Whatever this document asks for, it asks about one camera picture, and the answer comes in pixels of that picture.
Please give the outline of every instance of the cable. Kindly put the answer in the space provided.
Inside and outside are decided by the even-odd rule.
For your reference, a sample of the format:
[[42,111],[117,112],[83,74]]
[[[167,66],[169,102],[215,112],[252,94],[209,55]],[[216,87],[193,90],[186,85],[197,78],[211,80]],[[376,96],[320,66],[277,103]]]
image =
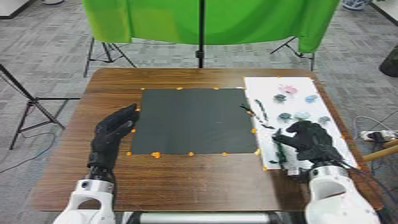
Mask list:
[[[362,172],[343,160],[339,161],[339,163],[344,165],[344,166],[348,166],[350,167],[350,169],[360,174],[360,175],[364,175],[375,182],[376,182],[376,184],[378,184],[378,186],[382,187],[382,190],[383,190],[383,192],[385,192],[385,194],[387,194],[387,196],[389,196],[389,198],[391,198],[391,201],[394,202],[394,204],[398,204],[398,199],[394,198],[394,196],[392,196],[392,194],[391,194],[391,192],[389,192],[389,190],[387,190],[387,187],[385,187],[385,185],[382,184],[382,182],[378,181],[378,179],[366,173],[366,172]],[[368,184],[368,186],[369,186],[369,188],[371,188],[371,190],[373,190],[373,192],[376,193],[376,190],[375,190],[375,188],[373,188],[373,186],[369,185],[369,182],[368,181],[364,181],[366,182],[366,184]]]
[[35,136],[39,136],[39,135],[44,135],[44,134],[53,136],[49,146],[46,147],[46,149],[41,151],[41,153],[39,153],[30,159],[23,160],[14,166],[10,166],[7,169],[3,169],[3,170],[0,171],[0,174],[5,173],[9,170],[12,170],[16,167],[19,167],[19,166],[21,166],[30,160],[33,160],[33,159],[46,153],[46,151],[51,149],[51,147],[53,147],[53,143],[55,143],[55,139],[57,139],[57,135],[55,135],[51,132],[46,132],[46,133],[41,133],[41,134],[37,134],[37,135],[26,136],[25,138],[32,138],[32,137],[35,137]]
[[353,126],[353,139],[357,139],[357,119],[359,118],[366,118],[366,119],[369,119],[371,121],[375,121],[376,122],[376,125],[373,126],[373,127],[376,127],[378,125],[382,125],[383,126],[383,128],[385,129],[389,129],[391,131],[394,131],[391,128],[389,128],[389,126],[382,123],[382,121],[385,121],[385,118],[383,118],[383,120],[382,121],[378,121],[375,118],[371,118],[371,117],[368,117],[368,116],[357,116],[355,118],[353,118],[353,123],[352,123],[352,126]]
[[398,113],[398,110],[389,114],[389,116],[380,120],[380,124],[382,122],[391,118],[391,116]]

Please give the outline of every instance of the blue object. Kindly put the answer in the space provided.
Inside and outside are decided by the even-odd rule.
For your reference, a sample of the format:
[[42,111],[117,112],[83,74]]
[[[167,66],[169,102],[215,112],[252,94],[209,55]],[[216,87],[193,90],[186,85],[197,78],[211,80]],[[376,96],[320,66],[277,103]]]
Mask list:
[[305,120],[311,117],[311,114],[307,112],[296,112],[295,113],[295,118],[298,120]]
[[305,102],[312,103],[316,99],[318,99],[318,96],[311,95],[311,96],[305,97]]
[[286,101],[286,96],[284,96],[282,94],[277,94],[277,95],[273,96],[273,99],[275,99],[275,101],[277,101],[279,103],[282,103],[282,102]]
[[280,114],[279,114],[279,118],[280,118],[282,120],[289,120],[289,119],[291,119],[291,114],[289,114],[289,113],[280,113]]
[[330,117],[323,116],[323,117],[320,117],[318,121],[321,124],[325,124],[330,120],[332,120]]

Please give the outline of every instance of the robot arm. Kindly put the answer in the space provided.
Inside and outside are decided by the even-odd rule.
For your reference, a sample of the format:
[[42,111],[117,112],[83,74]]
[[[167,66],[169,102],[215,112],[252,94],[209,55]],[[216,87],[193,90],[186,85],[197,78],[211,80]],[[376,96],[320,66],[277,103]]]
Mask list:
[[[99,122],[90,142],[89,175],[78,181],[69,203],[53,224],[113,224],[113,166],[119,154],[121,139],[133,129],[138,120],[137,105],[121,109]],[[99,209],[80,208],[83,202],[97,200]]]
[[332,138],[321,126],[298,121],[286,129],[293,137],[273,136],[273,140],[296,148],[298,160],[312,162],[305,172],[309,180],[311,202],[305,206],[309,224],[378,224],[373,207],[364,200],[341,166],[343,157],[332,147]]

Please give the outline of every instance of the wooden table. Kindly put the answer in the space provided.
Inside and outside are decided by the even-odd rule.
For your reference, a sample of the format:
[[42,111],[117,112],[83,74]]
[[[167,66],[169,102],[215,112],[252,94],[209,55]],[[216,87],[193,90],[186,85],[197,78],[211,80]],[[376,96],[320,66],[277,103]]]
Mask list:
[[[243,76],[311,77],[339,126],[352,153],[366,169],[359,150],[330,99],[312,73],[270,69],[101,69],[97,70],[73,114],[44,176],[30,196],[42,211],[62,211],[76,180],[87,174],[92,130],[106,115],[133,102],[140,88],[234,88]],[[117,211],[296,211],[307,201],[305,187],[280,170],[263,172],[254,154],[128,156],[131,138],[121,144],[115,166]],[[364,180],[352,175],[359,191],[378,209],[380,201]]]

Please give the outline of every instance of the small toy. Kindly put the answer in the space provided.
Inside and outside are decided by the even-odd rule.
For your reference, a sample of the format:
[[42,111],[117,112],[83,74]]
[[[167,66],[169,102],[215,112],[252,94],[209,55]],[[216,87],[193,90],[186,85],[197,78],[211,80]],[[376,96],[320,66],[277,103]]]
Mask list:
[[318,99],[318,96],[311,95],[311,96],[305,97],[305,102],[312,103],[316,99]]
[[284,96],[282,94],[277,94],[277,95],[273,96],[273,100],[275,100],[279,103],[282,103],[282,102],[286,101],[286,96]]
[[330,117],[323,116],[323,117],[320,117],[318,122],[320,122],[320,124],[327,124],[327,122],[328,122],[330,120],[332,120]]
[[280,113],[279,118],[286,121],[291,119],[291,114],[289,113]]
[[311,114],[307,112],[296,112],[295,113],[295,118],[298,120],[305,120],[311,117]]
[[288,94],[296,94],[296,92],[298,92],[296,88],[288,85],[286,86],[280,85],[279,90]]

